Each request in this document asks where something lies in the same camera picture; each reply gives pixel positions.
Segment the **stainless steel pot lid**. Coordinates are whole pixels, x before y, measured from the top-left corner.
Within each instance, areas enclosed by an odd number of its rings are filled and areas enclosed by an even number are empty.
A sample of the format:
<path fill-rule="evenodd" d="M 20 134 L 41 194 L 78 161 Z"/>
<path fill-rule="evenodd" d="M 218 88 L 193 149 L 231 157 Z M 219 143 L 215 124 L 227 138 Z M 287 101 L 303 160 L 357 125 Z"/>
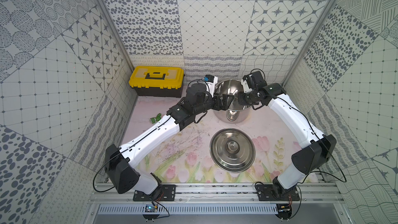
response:
<path fill-rule="evenodd" d="M 256 149 L 247 134 L 238 129 L 226 128 L 211 138 L 210 156 L 219 168 L 230 173 L 241 173 L 254 163 Z"/>

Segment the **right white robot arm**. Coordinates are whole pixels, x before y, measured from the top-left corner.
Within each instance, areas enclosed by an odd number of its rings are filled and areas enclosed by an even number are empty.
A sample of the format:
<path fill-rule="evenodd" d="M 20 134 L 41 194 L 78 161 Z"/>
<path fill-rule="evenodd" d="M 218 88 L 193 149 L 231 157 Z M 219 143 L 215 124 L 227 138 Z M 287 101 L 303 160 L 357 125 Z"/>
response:
<path fill-rule="evenodd" d="M 240 81 L 243 90 L 238 93 L 240 105 L 254 108 L 256 105 L 273 110 L 297 139 L 300 150 L 291 156 L 291 165 L 273 179 L 275 194 L 282 195 L 291 191 L 314 169 L 326 164 L 332 158 L 336 138 L 326 136 L 301 113 L 291 101 L 286 91 L 278 84 L 257 85 Z"/>

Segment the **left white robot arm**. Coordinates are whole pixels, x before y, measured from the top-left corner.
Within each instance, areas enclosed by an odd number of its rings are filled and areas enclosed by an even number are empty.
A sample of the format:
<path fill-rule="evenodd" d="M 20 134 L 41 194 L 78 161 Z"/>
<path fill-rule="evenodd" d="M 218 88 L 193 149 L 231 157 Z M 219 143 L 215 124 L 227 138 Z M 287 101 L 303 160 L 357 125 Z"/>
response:
<path fill-rule="evenodd" d="M 219 94 L 209 86 L 195 83 L 188 87 L 185 97 L 147 131 L 128 143 L 106 149 L 102 169 L 106 172 L 117 193 L 130 190 L 153 196 L 161 187 L 161 180 L 153 173 L 140 172 L 137 165 L 156 147 L 181 132 L 192 123 L 198 123 L 197 115 L 204 117 L 209 110 L 228 110 L 234 100 L 232 94 Z"/>

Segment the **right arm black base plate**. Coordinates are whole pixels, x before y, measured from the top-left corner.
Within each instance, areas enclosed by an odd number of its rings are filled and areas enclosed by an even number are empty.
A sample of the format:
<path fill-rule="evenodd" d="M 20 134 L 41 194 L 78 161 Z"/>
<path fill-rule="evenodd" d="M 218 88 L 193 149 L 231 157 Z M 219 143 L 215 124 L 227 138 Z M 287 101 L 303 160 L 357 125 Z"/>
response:
<path fill-rule="evenodd" d="M 298 192 L 296 187 L 291 189 L 283 189 L 279 188 L 275 185 L 270 184 L 262 184 L 257 182 L 255 184 L 255 190 L 257 192 L 259 201 L 300 201 L 300 193 Z"/>

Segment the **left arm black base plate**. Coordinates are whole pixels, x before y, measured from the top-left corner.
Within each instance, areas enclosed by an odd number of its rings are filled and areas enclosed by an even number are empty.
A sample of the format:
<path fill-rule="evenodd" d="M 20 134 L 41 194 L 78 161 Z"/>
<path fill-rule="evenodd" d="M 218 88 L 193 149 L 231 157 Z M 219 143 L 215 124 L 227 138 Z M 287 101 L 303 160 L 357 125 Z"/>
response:
<path fill-rule="evenodd" d="M 175 200 L 176 185 L 174 184 L 162 184 L 158 186 L 153 193 L 147 195 L 141 191 L 135 191 L 133 201 L 134 202 L 154 202 L 154 201 L 165 201 L 172 202 Z"/>

